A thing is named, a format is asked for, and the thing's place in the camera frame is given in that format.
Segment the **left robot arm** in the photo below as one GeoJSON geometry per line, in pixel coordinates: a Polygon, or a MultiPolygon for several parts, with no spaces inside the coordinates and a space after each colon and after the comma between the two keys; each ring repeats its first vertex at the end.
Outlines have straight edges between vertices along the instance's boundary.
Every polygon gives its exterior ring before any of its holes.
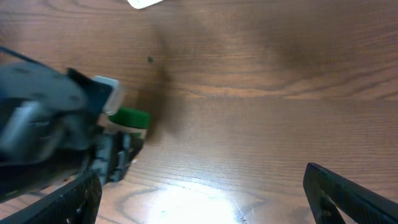
{"type": "Polygon", "coordinates": [[[1,201],[96,174],[121,181],[144,146],[150,114],[122,105],[119,81],[59,72],[5,47],[1,65],[1,201]]]}

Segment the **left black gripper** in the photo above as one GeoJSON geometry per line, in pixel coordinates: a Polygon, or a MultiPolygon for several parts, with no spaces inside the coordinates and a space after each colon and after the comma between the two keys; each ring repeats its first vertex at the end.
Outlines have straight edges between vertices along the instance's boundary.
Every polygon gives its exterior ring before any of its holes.
{"type": "Polygon", "coordinates": [[[89,167],[98,173],[101,183],[123,180],[131,163],[144,147],[143,139],[108,129],[109,115],[103,113],[103,107],[110,94],[111,87],[88,78],[73,68],[67,70],[67,76],[77,82],[88,97],[88,106],[96,115],[96,134],[93,140],[93,157],[89,167]]]}

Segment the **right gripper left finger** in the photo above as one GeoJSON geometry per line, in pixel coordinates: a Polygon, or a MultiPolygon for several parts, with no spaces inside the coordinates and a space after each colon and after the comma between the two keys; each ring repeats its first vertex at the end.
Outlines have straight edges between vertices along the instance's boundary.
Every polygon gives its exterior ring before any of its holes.
{"type": "Polygon", "coordinates": [[[94,224],[101,196],[98,175],[85,174],[2,219],[1,224],[94,224]]]}

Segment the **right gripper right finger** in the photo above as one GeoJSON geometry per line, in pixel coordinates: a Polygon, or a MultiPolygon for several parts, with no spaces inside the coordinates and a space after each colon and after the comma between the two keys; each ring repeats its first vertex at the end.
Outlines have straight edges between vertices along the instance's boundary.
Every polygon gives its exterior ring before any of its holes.
{"type": "Polygon", "coordinates": [[[344,223],[344,212],[356,223],[397,224],[397,203],[316,163],[308,163],[303,188],[317,224],[344,223]]]}

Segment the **green lid jar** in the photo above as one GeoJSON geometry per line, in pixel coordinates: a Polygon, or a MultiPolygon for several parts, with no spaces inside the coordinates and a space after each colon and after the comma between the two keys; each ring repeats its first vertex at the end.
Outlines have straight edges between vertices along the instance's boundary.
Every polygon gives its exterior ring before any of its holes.
{"type": "Polygon", "coordinates": [[[151,116],[145,111],[120,107],[117,113],[108,118],[108,129],[122,131],[145,140],[151,116]]]}

